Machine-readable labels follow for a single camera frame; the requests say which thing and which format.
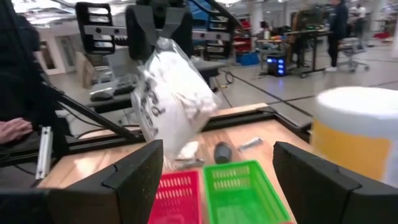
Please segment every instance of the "metal bracket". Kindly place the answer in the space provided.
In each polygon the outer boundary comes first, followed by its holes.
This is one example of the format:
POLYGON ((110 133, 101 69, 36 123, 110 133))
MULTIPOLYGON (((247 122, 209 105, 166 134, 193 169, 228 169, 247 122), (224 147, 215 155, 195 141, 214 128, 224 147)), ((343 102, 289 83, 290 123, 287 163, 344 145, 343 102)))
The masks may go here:
MULTIPOLYGON (((85 25, 84 31, 86 35, 93 35, 95 37, 99 37, 101 35, 127 35, 126 27, 118 27, 118 26, 95 26, 95 25, 85 25)), ((225 32, 216 32, 216 31, 193 31, 192 39, 194 40, 223 40, 229 41, 230 34, 225 32)))
POLYGON ((50 172, 53 133, 51 127, 43 127, 37 160, 36 180, 44 179, 50 172))

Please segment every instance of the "blue bin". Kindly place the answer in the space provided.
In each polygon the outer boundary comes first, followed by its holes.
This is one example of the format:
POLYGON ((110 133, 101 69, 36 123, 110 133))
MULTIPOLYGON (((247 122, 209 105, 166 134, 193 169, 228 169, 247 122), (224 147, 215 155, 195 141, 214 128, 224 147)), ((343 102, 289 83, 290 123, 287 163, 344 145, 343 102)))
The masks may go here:
POLYGON ((244 54, 236 59, 238 63, 240 63, 242 66, 245 65, 257 65, 259 63, 259 57, 257 56, 257 53, 247 53, 244 54))

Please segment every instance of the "black pole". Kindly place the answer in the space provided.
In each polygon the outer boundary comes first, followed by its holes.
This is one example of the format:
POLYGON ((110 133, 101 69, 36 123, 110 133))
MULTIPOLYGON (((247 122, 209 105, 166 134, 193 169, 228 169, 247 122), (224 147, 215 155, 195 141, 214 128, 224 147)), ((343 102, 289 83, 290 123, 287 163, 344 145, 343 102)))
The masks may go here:
POLYGON ((112 121, 104 118, 98 113, 95 113, 86 106, 65 95, 63 92, 57 90, 56 88, 53 88, 51 86, 46 86, 46 88, 51 93, 51 95, 55 97, 55 100, 69 106, 70 108, 76 110, 77 112, 93 120, 94 122, 97 122, 99 125, 104 127, 104 129, 109 129, 115 134, 127 140, 135 140, 137 138, 135 137, 135 135, 131 134, 128 129, 114 124, 112 121))
POLYGON ((318 32, 314 33, 313 47, 312 47, 312 71, 317 69, 317 50, 318 50, 318 32))

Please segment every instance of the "small metal part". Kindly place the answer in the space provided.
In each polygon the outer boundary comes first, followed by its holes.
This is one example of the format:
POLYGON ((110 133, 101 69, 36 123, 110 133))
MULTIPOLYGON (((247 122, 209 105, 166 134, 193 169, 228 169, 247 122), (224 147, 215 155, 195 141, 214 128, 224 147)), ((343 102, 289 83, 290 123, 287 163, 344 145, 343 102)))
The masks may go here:
POLYGON ((205 164, 205 161, 203 159, 190 159, 186 161, 182 161, 180 164, 176 164, 175 168, 177 170, 183 170, 183 169, 189 169, 189 168, 194 168, 194 167, 202 167, 205 164))
POLYGON ((255 146, 259 146, 264 142, 262 138, 254 138, 238 147, 238 151, 244 151, 255 146))
POLYGON ((39 158, 37 159, 36 180, 44 179, 50 172, 52 138, 51 127, 43 127, 40 137, 39 158))

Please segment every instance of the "green basket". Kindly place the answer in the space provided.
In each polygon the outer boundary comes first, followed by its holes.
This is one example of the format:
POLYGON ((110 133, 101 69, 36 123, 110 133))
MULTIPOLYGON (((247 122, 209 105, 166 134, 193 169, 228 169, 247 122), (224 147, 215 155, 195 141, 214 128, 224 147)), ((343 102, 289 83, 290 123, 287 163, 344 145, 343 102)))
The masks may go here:
POLYGON ((211 224, 278 224, 290 221, 257 161, 204 168, 211 224))

